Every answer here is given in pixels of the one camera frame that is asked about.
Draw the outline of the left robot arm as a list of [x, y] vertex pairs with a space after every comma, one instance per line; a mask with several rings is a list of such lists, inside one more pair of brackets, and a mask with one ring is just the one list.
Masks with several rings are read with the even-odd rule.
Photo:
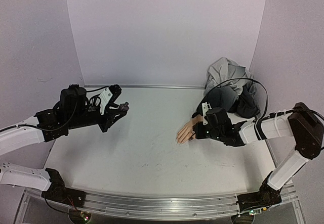
[[[118, 84], [104, 86], [94, 92], [95, 95], [88, 98], [89, 90], [72, 84], [61, 91], [60, 99], [53, 108], [1, 129], [1, 155], [66, 137], [72, 129], [97, 125], [103, 133], [107, 132], [127, 115], [129, 103], [115, 103], [122, 93]], [[4, 162], [1, 184], [48, 191], [57, 202], [68, 198], [68, 190], [59, 172], [50, 168], [33, 169]]]

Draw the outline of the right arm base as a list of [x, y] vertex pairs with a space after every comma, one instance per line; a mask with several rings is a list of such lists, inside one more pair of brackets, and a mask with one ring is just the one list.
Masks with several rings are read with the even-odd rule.
[[275, 190], [267, 183], [270, 174], [262, 182], [259, 191], [237, 196], [236, 203], [239, 206], [239, 214], [247, 213], [255, 209], [268, 208], [282, 202], [280, 195], [282, 189]]

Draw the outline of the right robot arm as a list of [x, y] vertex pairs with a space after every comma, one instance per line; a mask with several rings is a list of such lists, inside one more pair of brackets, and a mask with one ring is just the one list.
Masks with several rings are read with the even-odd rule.
[[222, 108], [202, 105], [202, 120], [193, 125], [196, 139], [213, 139], [226, 146], [241, 147], [268, 139], [293, 137], [295, 146], [272, 171], [263, 188], [280, 190], [308, 161], [323, 150], [323, 116], [297, 103], [292, 109], [270, 113], [260, 119], [231, 122]]

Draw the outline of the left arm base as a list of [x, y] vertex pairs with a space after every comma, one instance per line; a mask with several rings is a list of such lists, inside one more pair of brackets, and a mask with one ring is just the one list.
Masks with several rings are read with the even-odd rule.
[[63, 178], [57, 170], [46, 168], [45, 171], [49, 174], [50, 187], [46, 191], [42, 191], [44, 199], [71, 205], [75, 208], [84, 206], [86, 198], [84, 191], [66, 187]]

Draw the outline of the nail polish bottle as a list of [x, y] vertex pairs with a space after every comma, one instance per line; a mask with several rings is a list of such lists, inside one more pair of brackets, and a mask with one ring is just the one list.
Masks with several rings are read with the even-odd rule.
[[122, 103], [119, 105], [119, 110], [123, 110], [123, 111], [128, 111], [129, 110], [129, 103], [128, 102], [125, 102], [125, 103]]

